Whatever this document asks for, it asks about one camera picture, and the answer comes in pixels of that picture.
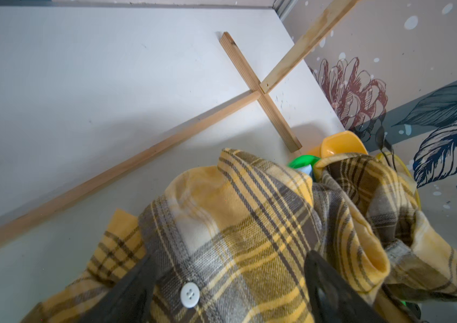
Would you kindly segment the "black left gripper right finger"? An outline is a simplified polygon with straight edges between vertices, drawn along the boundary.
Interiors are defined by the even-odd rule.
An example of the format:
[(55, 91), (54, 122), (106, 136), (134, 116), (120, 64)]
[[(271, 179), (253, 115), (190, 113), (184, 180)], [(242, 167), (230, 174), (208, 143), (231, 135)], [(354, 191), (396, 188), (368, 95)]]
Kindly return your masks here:
[(316, 322), (384, 322), (315, 250), (307, 253), (304, 273)]

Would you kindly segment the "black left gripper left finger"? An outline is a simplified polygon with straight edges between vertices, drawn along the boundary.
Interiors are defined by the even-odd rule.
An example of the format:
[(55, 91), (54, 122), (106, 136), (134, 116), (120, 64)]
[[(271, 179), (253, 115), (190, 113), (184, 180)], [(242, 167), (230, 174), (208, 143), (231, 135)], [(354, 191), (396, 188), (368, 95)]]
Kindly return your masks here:
[(157, 265), (146, 255), (90, 309), (81, 322), (147, 322), (156, 285)]

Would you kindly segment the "yellow plaid shirt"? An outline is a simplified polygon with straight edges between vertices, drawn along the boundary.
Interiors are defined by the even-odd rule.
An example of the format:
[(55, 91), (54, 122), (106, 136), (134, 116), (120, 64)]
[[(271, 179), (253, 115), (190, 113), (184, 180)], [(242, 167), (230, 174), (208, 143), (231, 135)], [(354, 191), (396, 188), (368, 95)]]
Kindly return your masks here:
[(25, 322), (78, 322), (146, 256), (149, 322), (313, 322), (316, 251), (369, 304), (457, 301), (457, 251), (406, 179), (375, 157), (320, 160), (313, 176), (236, 149), (190, 169), (139, 215), (117, 210), (84, 273)]

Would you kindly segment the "green plastic mesh basket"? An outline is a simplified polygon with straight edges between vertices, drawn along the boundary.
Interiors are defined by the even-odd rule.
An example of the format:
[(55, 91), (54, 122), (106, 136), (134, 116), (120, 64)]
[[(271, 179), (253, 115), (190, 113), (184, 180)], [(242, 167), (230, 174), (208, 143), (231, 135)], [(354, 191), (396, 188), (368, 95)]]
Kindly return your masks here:
[(288, 167), (292, 168), (292, 169), (300, 169), (300, 168), (305, 168), (307, 166), (314, 168), (315, 165), (317, 164), (317, 162), (320, 160), (321, 160), (321, 158), (317, 157), (317, 156), (302, 155), (302, 156), (295, 158), (293, 161), (291, 161), (288, 164)]

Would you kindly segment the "light blue shirt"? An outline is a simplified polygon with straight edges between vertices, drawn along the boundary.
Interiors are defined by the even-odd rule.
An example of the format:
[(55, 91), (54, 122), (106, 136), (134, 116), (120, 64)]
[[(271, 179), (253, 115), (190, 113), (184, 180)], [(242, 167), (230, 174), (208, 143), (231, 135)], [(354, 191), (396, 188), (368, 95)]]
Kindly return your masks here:
[(310, 164), (309, 164), (309, 165), (306, 165), (306, 166), (302, 166), (302, 167), (300, 167), (300, 168), (297, 168), (297, 170), (298, 170), (299, 172), (302, 172), (302, 173), (304, 173), (304, 174), (310, 176), (311, 178), (313, 177), (313, 167), (312, 167), (312, 165), (310, 165)]

